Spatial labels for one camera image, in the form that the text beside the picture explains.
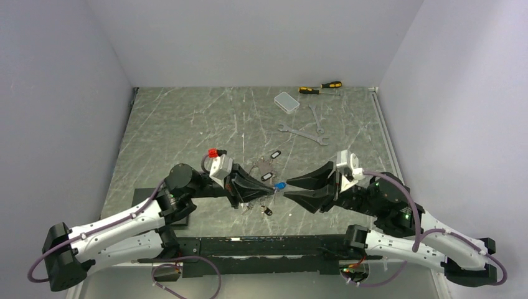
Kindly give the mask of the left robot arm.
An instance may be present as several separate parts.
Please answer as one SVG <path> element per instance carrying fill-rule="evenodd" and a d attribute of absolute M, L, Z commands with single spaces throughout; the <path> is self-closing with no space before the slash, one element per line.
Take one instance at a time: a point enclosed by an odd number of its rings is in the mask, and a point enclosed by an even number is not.
<path fill-rule="evenodd" d="M 53 225 L 42 248 L 44 281 L 51 291 L 60 292 L 118 263 L 172 261 L 179 244 L 171 224 L 196 210 L 194 198 L 225 197 L 236 209 L 274 192 L 274 187 L 251 177 L 238 164 L 210 173 L 177 164 L 146 199 L 123 212 L 76 227 Z"/>

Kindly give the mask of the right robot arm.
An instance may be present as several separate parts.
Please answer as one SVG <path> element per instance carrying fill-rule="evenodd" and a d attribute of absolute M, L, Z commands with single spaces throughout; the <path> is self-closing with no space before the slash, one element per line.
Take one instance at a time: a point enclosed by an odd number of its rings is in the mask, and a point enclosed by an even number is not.
<path fill-rule="evenodd" d="M 340 207 L 371 216 L 374 227 L 350 225 L 344 253 L 363 259 L 382 256 L 434 270 L 464 287 L 498 286 L 507 272 L 495 258 L 492 238 L 470 238 L 417 204 L 408 187 L 388 172 L 378 173 L 328 162 L 310 173 L 290 178 L 285 192 L 310 213 Z"/>

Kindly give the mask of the metal key organizer plate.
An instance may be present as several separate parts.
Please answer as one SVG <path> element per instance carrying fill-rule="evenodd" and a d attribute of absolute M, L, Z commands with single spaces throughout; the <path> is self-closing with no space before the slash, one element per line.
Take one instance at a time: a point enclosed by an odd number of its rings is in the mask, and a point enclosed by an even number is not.
<path fill-rule="evenodd" d="M 274 177 L 271 181 L 263 182 L 267 185 L 271 185 L 272 187 L 275 185 L 275 177 L 276 177 L 276 171 L 274 167 L 274 159 L 271 159 L 270 156 L 261 156 L 257 158 L 253 164 L 252 167 L 249 170 L 249 174 L 256 178 L 257 180 L 261 181 L 261 176 L 265 173 L 271 172 L 274 174 Z M 257 199 L 248 203 L 241 204 L 241 207 L 243 208 L 242 214 L 246 214 L 252 209 L 256 209 L 257 206 L 265 206 L 265 203 L 271 198 L 271 196 L 263 197 L 261 199 Z"/>

